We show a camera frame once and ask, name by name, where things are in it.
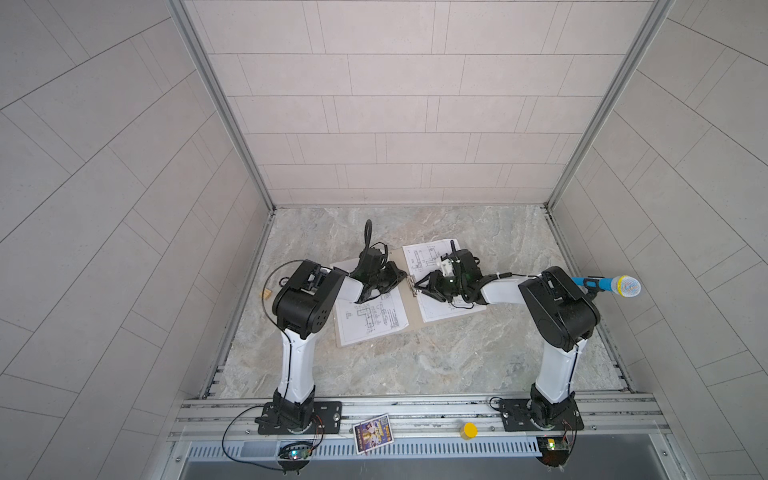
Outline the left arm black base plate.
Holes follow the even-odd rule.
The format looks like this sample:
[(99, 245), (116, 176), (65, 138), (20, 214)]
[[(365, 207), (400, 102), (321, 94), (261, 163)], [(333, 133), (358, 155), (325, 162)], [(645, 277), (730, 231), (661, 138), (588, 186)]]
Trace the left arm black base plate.
[(268, 402), (255, 423), (259, 435), (308, 435), (315, 431), (318, 423), (321, 423), (325, 433), (337, 434), (340, 431), (342, 407), (340, 401), (315, 401), (312, 412), (307, 415), (307, 424), (301, 425), (284, 411), (278, 412), (274, 402)]

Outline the red-stamped technical drawing sheet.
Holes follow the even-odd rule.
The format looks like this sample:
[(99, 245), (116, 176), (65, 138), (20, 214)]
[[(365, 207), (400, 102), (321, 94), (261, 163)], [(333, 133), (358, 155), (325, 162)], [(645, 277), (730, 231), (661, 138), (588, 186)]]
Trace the red-stamped technical drawing sheet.
[[(437, 270), (441, 257), (455, 250), (459, 250), (458, 241), (455, 239), (404, 246), (405, 261), (414, 284), (428, 273)], [(416, 301), (425, 323), (458, 318), (468, 315), (470, 312), (486, 310), (485, 306), (465, 303), (460, 297), (456, 297), (454, 303), (449, 304), (438, 302), (418, 292)]]

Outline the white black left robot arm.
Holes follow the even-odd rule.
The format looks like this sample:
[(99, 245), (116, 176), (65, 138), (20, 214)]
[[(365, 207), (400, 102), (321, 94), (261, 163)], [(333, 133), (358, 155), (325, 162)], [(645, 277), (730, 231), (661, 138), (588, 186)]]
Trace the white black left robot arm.
[(272, 304), (273, 324), (282, 334), (282, 373), (272, 401), (256, 419), (261, 434), (275, 434), (281, 428), (302, 433), (313, 422), (315, 345), (336, 301), (365, 304), (406, 278), (382, 242), (364, 247), (350, 273), (308, 259), (296, 263)]

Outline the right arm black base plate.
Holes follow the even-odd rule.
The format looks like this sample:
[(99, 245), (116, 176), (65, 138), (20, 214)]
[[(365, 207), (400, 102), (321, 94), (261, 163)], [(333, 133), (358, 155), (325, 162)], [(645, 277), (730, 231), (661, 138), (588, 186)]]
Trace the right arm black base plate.
[(584, 429), (574, 398), (555, 404), (546, 399), (502, 399), (499, 409), (506, 432)]

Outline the beige cardboard folder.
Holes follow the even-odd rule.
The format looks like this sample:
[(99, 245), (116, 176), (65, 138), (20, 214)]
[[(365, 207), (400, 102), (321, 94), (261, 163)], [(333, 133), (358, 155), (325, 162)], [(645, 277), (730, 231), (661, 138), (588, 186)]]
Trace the beige cardboard folder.
[[(398, 284), (398, 288), (400, 290), (401, 297), (405, 305), (405, 310), (406, 310), (406, 314), (409, 322), (409, 327), (406, 330), (400, 331), (398, 333), (416, 331), (423, 327), (437, 324), (441, 321), (446, 321), (446, 320), (441, 320), (433, 323), (425, 323), (422, 320), (422, 316), (420, 314), (420, 310), (417, 305), (416, 297), (413, 297), (412, 292), (409, 289), (407, 279), (401, 281)], [(475, 314), (475, 313), (480, 313), (480, 312), (470, 312), (468, 315)]]

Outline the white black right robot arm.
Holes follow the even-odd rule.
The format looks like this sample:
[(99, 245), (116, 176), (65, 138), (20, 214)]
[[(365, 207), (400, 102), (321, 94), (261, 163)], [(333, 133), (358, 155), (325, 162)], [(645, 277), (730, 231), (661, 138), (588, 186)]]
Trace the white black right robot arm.
[(595, 288), (583, 291), (558, 266), (538, 275), (484, 275), (479, 260), (467, 249), (443, 255), (438, 269), (417, 280), (414, 288), (443, 303), (459, 297), (470, 305), (525, 305), (545, 342), (539, 374), (527, 400), (494, 397), (489, 406), (501, 416), (507, 432), (584, 428), (573, 381), (587, 341), (601, 320), (593, 303)]

